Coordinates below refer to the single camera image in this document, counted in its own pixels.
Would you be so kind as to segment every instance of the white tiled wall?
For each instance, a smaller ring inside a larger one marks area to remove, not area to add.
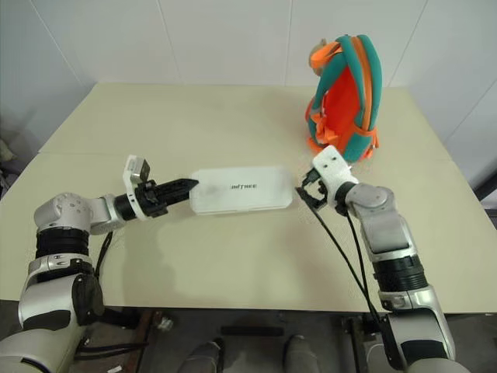
[[[315,85],[309,50],[365,33],[471,184],[497,167],[496,1],[0,0],[0,17],[1,135],[25,161],[95,82]]]

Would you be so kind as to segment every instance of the backpack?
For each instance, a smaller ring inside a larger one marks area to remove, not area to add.
[[[371,157],[378,148],[374,122],[381,99],[381,65],[366,35],[345,35],[313,49],[309,65],[319,79],[305,112],[311,137],[320,152],[334,145],[348,162]]]

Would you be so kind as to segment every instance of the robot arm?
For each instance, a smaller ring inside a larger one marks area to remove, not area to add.
[[[332,146],[320,152],[312,164],[314,168],[297,188],[305,202],[314,209],[328,204],[340,214],[350,211],[360,221],[380,288],[378,295],[389,311],[380,328],[390,365],[410,372],[421,364],[425,372],[467,372],[454,361],[454,341],[447,321],[435,290],[426,280],[407,223],[397,212],[393,192],[359,183]],[[316,181],[323,194],[321,200],[304,188]],[[437,368],[445,364],[449,370]]]
[[[36,210],[36,259],[19,301],[23,331],[0,342],[0,371],[68,370],[86,326],[104,311],[89,235],[111,232],[134,218],[166,214],[168,205],[188,199],[198,184],[180,179],[156,185],[148,180],[149,172],[144,159],[130,156],[123,174],[126,194],[86,199],[62,193]]]

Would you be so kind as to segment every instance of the black cable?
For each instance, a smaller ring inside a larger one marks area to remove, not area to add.
[[[148,346],[148,342],[142,343],[121,343],[121,344],[110,344],[108,346],[97,346],[97,347],[80,347],[78,348],[79,353],[89,354],[93,352],[103,352],[111,350],[124,350],[128,348],[142,348]]]
[[[141,350],[141,349],[143,349],[145,347],[146,346],[133,347],[133,348],[125,348],[125,349],[118,350],[118,351],[105,352],[103,354],[75,355],[74,360],[75,361],[87,361],[87,360],[104,359],[106,357],[112,357],[112,356],[117,356],[117,355],[122,355],[122,354],[128,354],[128,353],[136,351],[136,350]]]
[[[352,235],[354,237],[354,242],[356,243],[357,256],[359,257],[360,273],[363,277],[364,292],[366,293],[365,296],[366,296],[367,306],[370,309],[370,312],[371,312],[371,315],[373,316],[373,319],[376,322],[380,322],[380,316],[378,315],[377,310],[374,308],[374,305],[371,302],[370,292],[367,288],[367,279],[366,279],[366,271],[364,270],[363,254],[362,254],[361,249],[360,249],[359,239],[357,238],[356,228],[354,227],[354,224],[352,222],[352,219],[350,218],[350,214],[349,214],[348,210],[346,210],[345,216],[347,217],[347,221],[349,222],[349,225],[350,225],[350,230],[352,231]]]
[[[112,242],[112,236],[113,233],[109,232],[106,235],[106,239],[103,240],[102,248],[100,249],[99,259],[97,260],[95,267],[95,277],[97,278],[97,280],[100,278],[100,267],[102,266],[103,258],[106,255],[107,250],[109,249],[110,243]]]
[[[326,225],[326,223],[323,221],[322,217],[318,214],[318,212],[312,207],[312,206],[309,206],[307,203],[306,205],[309,207],[309,209],[311,210],[312,214],[318,219],[319,223],[321,224],[321,226],[323,227],[323,229],[326,231],[326,233],[328,233],[328,236],[330,239],[332,239],[333,243],[335,244],[336,248],[338,249],[339,253],[342,255],[342,258],[346,261],[347,263],[347,267],[349,268],[350,270],[350,273],[353,275],[354,277],[354,280],[356,281],[357,283],[357,286],[359,286],[359,289],[361,290],[361,292],[363,293],[363,296],[365,297],[366,299],[366,302],[368,304],[368,308],[371,310],[373,309],[374,312],[371,312],[371,315],[373,316],[373,319],[374,321],[380,325],[380,318],[378,317],[378,314],[376,312],[376,309],[374,308],[373,304],[371,303],[371,300],[369,299],[369,296],[367,295],[365,289],[364,289],[364,286],[360,283],[360,280],[359,278],[357,277],[357,273],[356,271],[354,270],[354,268],[352,267],[352,264],[350,263],[350,260],[349,258],[347,257],[347,255],[345,254],[345,252],[343,251],[342,247],[340,246],[340,244],[338,243],[338,241],[336,240],[335,236],[333,235],[332,231],[329,230],[328,226]]]

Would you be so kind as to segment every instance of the white rectangular box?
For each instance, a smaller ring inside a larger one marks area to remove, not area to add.
[[[199,180],[189,192],[197,214],[285,208],[294,195],[290,173],[280,166],[201,169],[191,178]]]

